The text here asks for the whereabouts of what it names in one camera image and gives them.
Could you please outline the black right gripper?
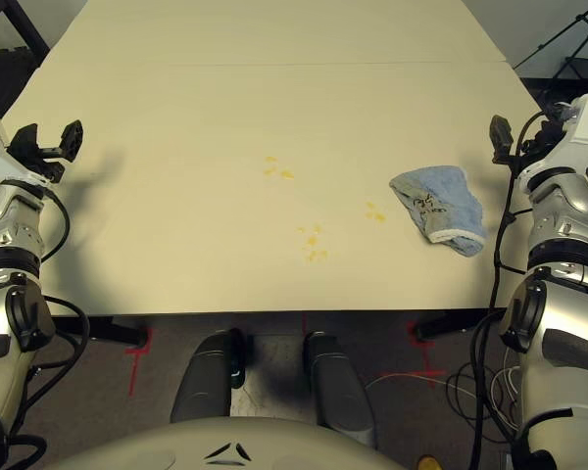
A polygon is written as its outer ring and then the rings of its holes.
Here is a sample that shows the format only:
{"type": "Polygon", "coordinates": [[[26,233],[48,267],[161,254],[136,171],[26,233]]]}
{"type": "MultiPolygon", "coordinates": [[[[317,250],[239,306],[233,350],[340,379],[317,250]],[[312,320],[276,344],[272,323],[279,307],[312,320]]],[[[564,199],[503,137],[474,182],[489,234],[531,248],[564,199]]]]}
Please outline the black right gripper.
{"type": "MultiPolygon", "coordinates": [[[[542,160],[565,136],[564,123],[557,119],[541,122],[540,131],[531,139],[524,135],[518,136],[514,153],[513,165],[532,165],[542,160]]],[[[508,120],[494,115],[489,124],[489,137],[493,147],[493,164],[507,164],[511,159],[514,139],[508,120]]]]}

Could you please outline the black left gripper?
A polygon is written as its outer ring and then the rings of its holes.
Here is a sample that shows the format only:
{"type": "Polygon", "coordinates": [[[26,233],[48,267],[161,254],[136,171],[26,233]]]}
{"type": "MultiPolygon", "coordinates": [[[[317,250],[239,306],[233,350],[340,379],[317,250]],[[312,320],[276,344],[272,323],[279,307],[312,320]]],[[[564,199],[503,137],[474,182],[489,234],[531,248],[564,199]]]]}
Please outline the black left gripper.
{"type": "Polygon", "coordinates": [[[7,151],[17,161],[26,161],[26,167],[47,179],[59,183],[65,172],[60,160],[74,161],[83,140],[83,127],[79,119],[69,123],[61,136],[59,147],[39,148],[37,124],[20,128],[12,138],[7,151]]]}

